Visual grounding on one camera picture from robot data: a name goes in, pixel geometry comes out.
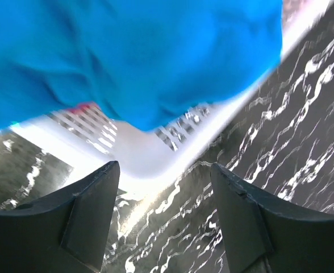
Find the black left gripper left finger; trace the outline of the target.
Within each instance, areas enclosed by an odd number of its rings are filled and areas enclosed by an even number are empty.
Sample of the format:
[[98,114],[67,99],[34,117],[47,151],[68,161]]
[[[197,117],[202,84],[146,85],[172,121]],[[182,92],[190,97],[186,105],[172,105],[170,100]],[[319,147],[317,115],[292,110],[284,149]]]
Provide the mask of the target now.
[[53,193],[0,210],[0,272],[100,272],[118,184],[113,161]]

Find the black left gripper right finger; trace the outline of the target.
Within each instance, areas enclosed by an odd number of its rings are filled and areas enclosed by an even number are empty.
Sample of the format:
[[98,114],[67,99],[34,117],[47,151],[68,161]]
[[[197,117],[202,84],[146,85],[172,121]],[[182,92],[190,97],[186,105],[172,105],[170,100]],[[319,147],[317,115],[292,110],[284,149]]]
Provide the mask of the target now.
[[220,164],[210,172],[230,272],[334,272],[334,215],[285,201]]

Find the blue t-shirt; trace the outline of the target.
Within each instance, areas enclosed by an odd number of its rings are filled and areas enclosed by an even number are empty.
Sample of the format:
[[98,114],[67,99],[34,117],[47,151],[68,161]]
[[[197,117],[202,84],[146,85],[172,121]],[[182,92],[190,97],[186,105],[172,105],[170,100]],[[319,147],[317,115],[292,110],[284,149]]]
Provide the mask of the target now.
[[95,103],[151,131],[279,64],[282,1],[0,1],[0,129]]

